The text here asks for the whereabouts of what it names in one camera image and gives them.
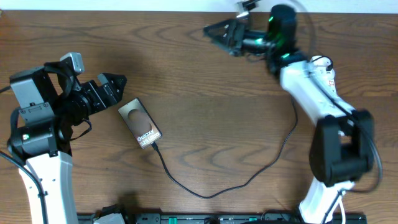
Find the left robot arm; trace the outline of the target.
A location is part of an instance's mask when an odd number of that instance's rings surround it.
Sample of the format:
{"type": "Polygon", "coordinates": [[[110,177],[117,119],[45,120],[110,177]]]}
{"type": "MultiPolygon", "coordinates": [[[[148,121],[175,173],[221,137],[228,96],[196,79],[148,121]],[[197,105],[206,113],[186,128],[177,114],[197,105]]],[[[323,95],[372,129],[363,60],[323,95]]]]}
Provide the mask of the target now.
{"type": "Polygon", "coordinates": [[[27,191],[32,223],[78,223],[72,186],[72,127],[118,104],[127,78],[101,73],[81,84],[70,62],[47,62],[10,77],[20,104],[7,142],[27,191]]]}

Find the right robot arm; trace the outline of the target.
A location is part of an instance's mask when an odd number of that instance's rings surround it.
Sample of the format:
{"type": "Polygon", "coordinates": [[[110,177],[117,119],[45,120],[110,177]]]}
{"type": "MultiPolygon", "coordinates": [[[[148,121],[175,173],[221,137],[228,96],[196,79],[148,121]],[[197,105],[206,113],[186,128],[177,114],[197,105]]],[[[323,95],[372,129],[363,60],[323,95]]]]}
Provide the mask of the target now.
{"type": "Polygon", "coordinates": [[[306,56],[296,46],[295,10],[278,4],[271,9],[266,31],[252,28],[256,1],[238,3],[239,12],[203,29],[230,55],[263,56],[268,71],[302,107],[315,125],[309,152],[313,180],[298,206],[304,223],[328,223],[346,192],[372,170],[378,156],[373,142],[373,117],[342,100],[335,87],[330,58],[306,56]]]}

